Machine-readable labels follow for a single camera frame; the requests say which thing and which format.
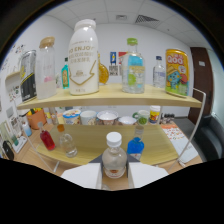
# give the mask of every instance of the white cup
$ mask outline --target white cup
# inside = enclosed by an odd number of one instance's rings
[[[83,111],[80,114],[82,125],[96,125],[96,112],[93,110]]]

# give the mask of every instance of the glass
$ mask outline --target glass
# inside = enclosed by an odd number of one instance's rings
[[[122,136],[118,132],[110,132],[106,138],[109,147],[102,155],[104,171],[110,178],[119,178],[124,174],[127,163],[127,154],[120,147]]]

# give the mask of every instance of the white bottle cap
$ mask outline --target white bottle cap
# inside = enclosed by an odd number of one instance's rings
[[[160,106],[150,106],[150,110],[159,112],[160,111]]]
[[[82,27],[92,27],[94,30],[96,28],[96,22],[91,19],[84,19],[75,24],[75,31]]]
[[[118,147],[121,145],[122,136],[118,132],[110,132],[107,134],[107,145],[110,147]]]

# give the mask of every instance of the red bottle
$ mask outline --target red bottle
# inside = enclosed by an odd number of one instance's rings
[[[51,138],[50,133],[43,129],[43,123],[39,122],[38,127],[40,128],[40,138],[41,138],[42,142],[44,143],[45,147],[48,150],[54,149],[55,143],[54,143],[53,139]]]

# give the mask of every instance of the shelf rail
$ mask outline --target shelf rail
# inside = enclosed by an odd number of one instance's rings
[[[193,129],[193,131],[192,131],[192,134],[191,134],[191,136],[190,136],[190,138],[189,138],[189,140],[188,140],[186,146],[184,147],[183,151],[180,153],[180,155],[178,156],[178,158],[176,159],[176,161],[175,161],[175,162],[171,165],[171,167],[168,169],[168,172],[173,168],[173,166],[174,166],[177,162],[180,162],[180,157],[183,155],[183,153],[184,153],[185,150],[187,149],[188,145],[190,144],[192,138],[194,137],[194,134],[195,134],[195,132],[196,132],[196,130],[197,130],[197,128],[198,128],[199,122],[200,122],[201,117],[202,117],[202,113],[203,113],[204,106],[205,106],[206,93],[204,93],[204,92],[202,92],[202,91],[200,91],[200,90],[198,90],[198,89],[195,89],[195,88],[193,88],[193,90],[198,91],[198,92],[202,93],[202,95],[203,95],[202,106],[201,106],[201,110],[200,110],[200,112],[199,112],[198,120],[197,120],[197,122],[196,122],[196,125],[195,125],[195,127],[194,127],[194,129]]]

